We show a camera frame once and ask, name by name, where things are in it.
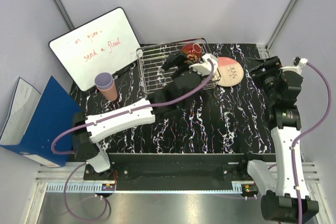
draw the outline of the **white wall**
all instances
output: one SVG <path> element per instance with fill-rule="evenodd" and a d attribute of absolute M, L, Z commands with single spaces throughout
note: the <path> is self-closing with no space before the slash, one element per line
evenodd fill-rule
<path fill-rule="evenodd" d="M 1 0 L 0 127 L 19 76 L 42 92 L 50 75 L 70 90 L 72 80 L 48 48 L 67 32 L 52 0 Z M 39 164 L 0 148 L 1 223 L 22 222 Z"/>
<path fill-rule="evenodd" d="M 61 0 L 75 26 L 118 6 L 140 43 L 204 37 L 265 44 L 290 0 Z"/>
<path fill-rule="evenodd" d="M 324 195 L 336 221 L 336 0 L 299 0 L 274 46 L 283 65 L 295 56 L 308 58 L 328 78 L 334 101 L 329 118 L 302 140 L 306 159 L 314 161 Z M 309 67 L 303 71 L 302 92 L 298 107 L 304 130 L 314 125 L 324 114 L 327 91 L 323 81 Z"/>

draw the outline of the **white plastic part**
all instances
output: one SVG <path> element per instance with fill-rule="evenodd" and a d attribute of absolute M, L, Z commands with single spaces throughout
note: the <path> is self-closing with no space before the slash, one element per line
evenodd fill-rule
<path fill-rule="evenodd" d="M 291 198 L 297 198 L 292 170 L 291 146 L 298 135 L 300 135 L 300 131 L 295 127 L 283 127 L 283 129 L 276 127 L 271 130 L 277 159 L 277 196 L 289 194 Z M 295 160 L 301 199 L 305 199 L 306 196 L 309 196 L 309 192 L 303 176 L 300 141 L 295 146 Z"/>
<path fill-rule="evenodd" d="M 194 72 L 197 72 L 200 76 L 208 76 L 211 73 L 211 64 L 208 61 L 208 59 L 211 60 L 211 62 L 214 64 L 214 74 L 217 71 L 218 68 L 218 59 L 213 56 L 212 54 L 205 54 L 202 56 L 203 63 L 196 63 L 193 65 L 190 65 L 189 68 L 193 70 Z"/>
<path fill-rule="evenodd" d="M 247 173 L 256 183 L 261 195 L 265 195 L 268 190 L 276 191 L 277 181 L 268 170 L 265 162 L 252 160 L 247 164 Z"/>
<path fill-rule="evenodd" d="M 143 105 L 150 104 L 145 98 L 140 101 L 100 115 L 90 115 L 85 123 L 96 123 L 97 120 L 106 118 L 108 116 L 120 113 L 122 111 L 127 111 L 127 114 L 117 116 L 116 118 L 108 119 L 104 122 L 98 123 L 96 125 L 92 125 L 87 127 L 87 131 L 91 132 L 90 139 L 92 143 L 98 143 L 105 137 L 115 134 L 117 132 L 129 129 L 131 127 L 135 127 L 142 124 L 154 123 L 155 115 L 152 114 L 152 107 L 148 107 L 142 110 L 138 110 L 130 114 L 130 110 L 136 107 L 140 107 Z"/>
<path fill-rule="evenodd" d="M 96 173 L 102 173 L 110 169 L 111 162 L 109 160 L 108 154 L 99 146 L 99 153 L 97 156 L 88 159 L 87 163 L 90 164 Z"/>
<path fill-rule="evenodd" d="M 281 69 L 282 69 L 283 72 L 285 72 L 285 71 L 293 71 L 293 72 L 298 73 L 299 75 L 301 75 L 302 69 L 307 64 L 307 62 L 308 62 L 307 59 L 302 58 L 296 66 L 294 66 L 294 64 L 293 64 L 292 66 L 282 67 Z"/>

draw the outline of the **table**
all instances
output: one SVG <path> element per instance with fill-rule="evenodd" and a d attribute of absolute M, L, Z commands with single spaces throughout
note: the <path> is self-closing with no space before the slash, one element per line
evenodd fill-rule
<path fill-rule="evenodd" d="M 264 121 L 265 98 L 248 74 L 246 57 L 259 58 L 255 44 L 209 44 L 212 53 L 236 59 L 243 67 L 242 82 L 232 88 L 202 91 L 190 109 L 178 116 L 134 127 L 101 141 L 108 153 L 274 153 Z M 70 94 L 86 115 L 130 105 L 145 97 L 137 63 L 115 76 L 116 102 L 96 89 L 81 91 L 74 83 Z"/>

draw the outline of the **blue binder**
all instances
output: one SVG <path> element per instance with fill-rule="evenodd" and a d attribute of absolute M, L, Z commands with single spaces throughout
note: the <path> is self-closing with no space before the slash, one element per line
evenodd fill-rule
<path fill-rule="evenodd" d="M 38 97 L 39 93 L 31 86 L 29 87 L 25 81 L 23 83 L 24 89 L 18 90 L 21 87 L 19 86 L 20 81 L 22 79 L 19 79 L 16 85 L 8 118 L 0 136 L 0 146 L 48 167 L 64 166 L 68 155 L 54 154 L 51 151 L 51 143 L 60 133 L 71 128 L 72 117 L 75 113 L 81 111 L 80 106 L 52 76 L 40 98 Z M 22 101 L 25 98 L 24 93 L 28 93 L 27 90 L 32 97 L 37 97 L 35 98 L 37 105 L 36 109 L 31 111 L 32 117 L 30 121 L 27 121 L 28 123 L 25 125 L 25 122 L 21 122 L 20 119 L 25 118 L 26 115 L 29 118 L 29 109 L 34 107 L 34 101 L 29 106 L 27 106 L 27 101 L 30 100 Z M 22 102 L 22 105 L 13 111 L 13 107 L 17 105 L 17 102 L 14 103 L 15 94 L 19 93 L 19 91 L 22 96 L 19 102 Z M 17 117 L 16 119 L 20 123 L 16 123 L 17 120 L 11 119 L 11 116 L 13 118 Z M 17 136 L 19 131 L 23 132 L 21 139 L 12 137 L 12 135 Z M 69 151 L 71 147 L 72 139 L 70 134 L 64 136 L 56 144 L 58 151 Z"/>

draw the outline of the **wire basket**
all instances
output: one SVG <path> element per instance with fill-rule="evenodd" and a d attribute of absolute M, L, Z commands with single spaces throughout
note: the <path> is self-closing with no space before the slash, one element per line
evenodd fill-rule
<path fill-rule="evenodd" d="M 161 89 L 173 81 L 171 75 L 177 70 L 177 67 L 170 68 L 168 71 L 163 70 L 161 67 L 170 54 L 177 53 L 182 50 L 184 45 L 189 43 L 198 43 L 202 49 L 202 55 L 211 53 L 210 47 L 204 38 L 156 44 L 137 49 L 139 76 L 145 94 Z M 205 85 L 204 89 L 214 88 L 220 80 L 220 75 L 217 70 L 212 81 Z"/>

